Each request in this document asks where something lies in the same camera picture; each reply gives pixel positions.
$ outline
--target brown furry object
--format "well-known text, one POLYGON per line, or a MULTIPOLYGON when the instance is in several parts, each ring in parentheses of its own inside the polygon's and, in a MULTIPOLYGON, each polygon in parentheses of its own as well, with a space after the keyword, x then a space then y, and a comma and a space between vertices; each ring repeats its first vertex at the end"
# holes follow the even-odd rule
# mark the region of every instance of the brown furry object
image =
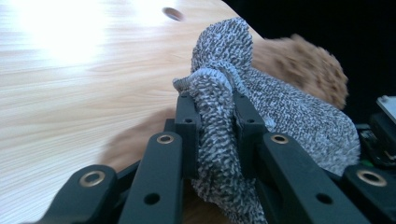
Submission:
POLYGON ((254 43, 252 66, 338 109, 346 105, 347 76, 340 63, 299 35, 254 43))

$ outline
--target gray knit sock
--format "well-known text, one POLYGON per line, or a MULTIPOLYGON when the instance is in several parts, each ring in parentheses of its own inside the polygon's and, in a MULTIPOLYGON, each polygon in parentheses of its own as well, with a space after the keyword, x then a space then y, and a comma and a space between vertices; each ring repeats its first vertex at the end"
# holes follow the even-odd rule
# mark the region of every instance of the gray knit sock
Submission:
POLYGON ((233 132, 233 91, 245 94, 270 132, 294 137, 322 168, 340 175, 358 162, 360 143, 341 111, 251 67, 252 41, 240 18, 209 26, 192 55, 192 74, 175 88, 190 93, 202 118, 198 176, 192 185, 236 223, 265 223, 254 189, 245 179, 233 132))

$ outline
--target wooden table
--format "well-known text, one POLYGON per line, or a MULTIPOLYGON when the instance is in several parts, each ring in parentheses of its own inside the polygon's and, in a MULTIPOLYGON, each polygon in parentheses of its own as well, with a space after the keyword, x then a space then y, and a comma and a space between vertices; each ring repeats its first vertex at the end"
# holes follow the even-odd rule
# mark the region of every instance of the wooden table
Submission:
POLYGON ((0 223, 41 218, 109 139, 174 106, 199 34, 235 16, 220 0, 0 2, 0 223))

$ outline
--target black background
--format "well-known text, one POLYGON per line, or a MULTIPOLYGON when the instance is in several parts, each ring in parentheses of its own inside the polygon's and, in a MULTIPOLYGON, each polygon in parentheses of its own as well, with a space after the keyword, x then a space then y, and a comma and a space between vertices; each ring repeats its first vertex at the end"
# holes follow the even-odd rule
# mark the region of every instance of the black background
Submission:
POLYGON ((396 95, 392 0, 224 0, 262 37, 301 35, 334 55, 348 76, 344 112, 367 123, 376 99, 396 95))

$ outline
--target wooden surface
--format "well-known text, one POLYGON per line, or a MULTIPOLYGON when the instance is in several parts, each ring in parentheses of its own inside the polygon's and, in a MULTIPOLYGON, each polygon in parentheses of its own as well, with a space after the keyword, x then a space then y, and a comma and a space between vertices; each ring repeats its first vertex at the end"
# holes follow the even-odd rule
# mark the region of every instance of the wooden surface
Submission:
POLYGON ((0 223, 41 218, 110 139, 174 106, 199 34, 235 16, 220 0, 1 1, 0 223))

